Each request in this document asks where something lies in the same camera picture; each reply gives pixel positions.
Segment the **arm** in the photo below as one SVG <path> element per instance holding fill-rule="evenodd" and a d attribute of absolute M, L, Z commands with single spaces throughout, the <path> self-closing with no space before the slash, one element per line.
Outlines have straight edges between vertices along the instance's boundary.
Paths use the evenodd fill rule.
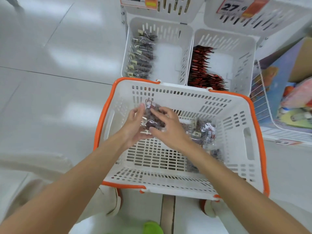
<path fill-rule="evenodd" d="M 151 111 L 166 123 L 167 130 L 161 132 L 150 128 L 151 133 L 170 148 L 186 155 L 197 166 L 250 234 L 310 233 L 284 209 L 191 141 L 176 113 L 169 108 L 161 110 L 167 116 Z"/>
<path fill-rule="evenodd" d="M 121 153 L 152 137 L 140 133 L 143 113 L 144 105 L 132 110 L 120 131 L 6 219 L 0 234 L 68 233 Z"/>

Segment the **product label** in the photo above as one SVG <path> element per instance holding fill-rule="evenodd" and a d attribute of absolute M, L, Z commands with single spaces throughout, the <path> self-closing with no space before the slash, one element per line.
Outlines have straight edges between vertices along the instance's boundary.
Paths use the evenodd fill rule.
<path fill-rule="evenodd" d="M 302 142 L 287 140 L 287 139 L 279 139 L 279 140 L 276 140 L 275 143 L 277 143 L 278 145 L 297 145 L 297 144 L 301 144 Z"/>
<path fill-rule="evenodd" d="M 217 13 L 251 18 L 257 14 L 269 0 L 224 0 Z"/>
<path fill-rule="evenodd" d="M 120 3 L 124 6 L 135 6 L 156 10 L 157 1 L 158 0 L 120 0 Z"/>
<path fill-rule="evenodd" d="M 196 136 L 196 137 L 201 137 L 201 133 L 199 133 L 199 132 L 197 132 L 197 131 L 194 131 L 194 132 L 193 132 L 193 135 Z"/>

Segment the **green object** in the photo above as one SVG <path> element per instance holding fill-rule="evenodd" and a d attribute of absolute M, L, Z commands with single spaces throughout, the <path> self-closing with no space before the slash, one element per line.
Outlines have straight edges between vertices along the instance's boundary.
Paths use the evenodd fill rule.
<path fill-rule="evenodd" d="M 163 230 L 158 223 L 149 221 L 144 223 L 143 234 L 163 234 Z"/>

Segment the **white plastic basket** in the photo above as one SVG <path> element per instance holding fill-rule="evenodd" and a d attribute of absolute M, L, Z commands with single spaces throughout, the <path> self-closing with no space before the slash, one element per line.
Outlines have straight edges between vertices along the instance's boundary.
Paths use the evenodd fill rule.
<path fill-rule="evenodd" d="M 154 66 L 150 80 L 159 79 L 163 82 L 185 85 L 193 42 L 192 27 L 140 17 L 131 19 L 121 76 L 125 76 L 128 52 L 131 51 L 132 38 L 139 36 L 138 30 L 148 30 L 158 36 L 154 49 L 156 59 L 153 60 Z"/>
<path fill-rule="evenodd" d="M 297 5 L 293 0 L 270 0 L 252 18 L 217 14 L 224 0 L 206 0 L 204 23 L 209 28 L 231 31 L 244 35 L 270 36 L 310 13 L 310 9 Z"/>
<path fill-rule="evenodd" d="M 249 96 L 256 42 L 254 38 L 221 31 L 199 29 L 193 46 L 216 48 L 207 60 L 212 72 L 221 75 L 229 91 Z"/>
<path fill-rule="evenodd" d="M 261 126 L 261 131 L 263 134 L 263 137 L 266 139 L 271 139 L 271 140 L 279 140 L 279 139 L 286 139 L 286 140 L 292 140 L 294 142 L 301 142 L 305 143 L 308 145 L 312 145 L 312 134 L 300 131 L 300 128 L 296 127 L 289 127 L 286 126 L 285 128 L 283 127 L 283 123 L 277 123 L 274 121 L 271 110 L 270 110 L 270 105 L 269 101 L 266 96 L 266 91 L 265 91 L 265 86 L 263 84 L 263 78 L 260 70 L 260 64 L 258 61 L 256 61 L 256 65 L 254 67 L 254 72 L 253 72 L 253 81 L 252 83 L 254 85 L 259 84 L 259 81 L 256 81 L 255 79 L 258 79 L 257 76 L 260 75 L 260 83 L 261 86 L 255 88 L 252 92 L 254 95 L 251 98 L 256 98 L 259 95 L 263 95 L 262 97 L 258 97 L 258 99 L 254 102 L 256 105 L 258 105 L 255 108 L 256 116 L 258 119 L 259 124 L 261 125 L 262 122 L 267 121 L 269 118 L 271 120 L 271 123 L 268 125 L 266 123 L 266 126 Z"/>
<path fill-rule="evenodd" d="M 269 195 L 261 131 L 251 100 L 240 94 L 120 78 L 113 84 L 103 108 L 94 149 L 100 141 L 116 133 L 123 126 L 129 111 L 147 98 L 172 108 L 180 118 L 215 118 L 216 140 L 225 165 Z M 219 197 L 203 175 L 186 172 L 183 155 L 156 138 L 141 140 L 123 152 L 103 184 L 210 200 Z"/>

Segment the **cardboard box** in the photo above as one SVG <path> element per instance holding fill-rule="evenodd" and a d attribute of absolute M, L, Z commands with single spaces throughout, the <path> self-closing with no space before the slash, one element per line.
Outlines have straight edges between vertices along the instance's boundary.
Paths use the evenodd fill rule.
<path fill-rule="evenodd" d="M 276 59 L 277 55 L 280 56 L 280 54 L 268 56 L 261 60 L 260 64 L 263 62 L 264 65 L 267 65 L 268 62 L 273 62 L 265 70 L 262 70 L 262 75 L 272 117 L 275 122 L 280 122 L 277 114 L 287 82 L 299 83 L 312 76 L 312 38 L 301 39 L 278 59 Z M 260 126 L 270 127 L 273 123 L 264 97 L 264 89 L 259 79 L 260 76 L 258 75 L 253 80 L 250 97 L 254 102 Z M 285 126 L 286 129 L 294 129 L 285 123 L 279 123 L 279 125 Z M 312 132 L 310 129 L 301 129 L 300 131 Z"/>

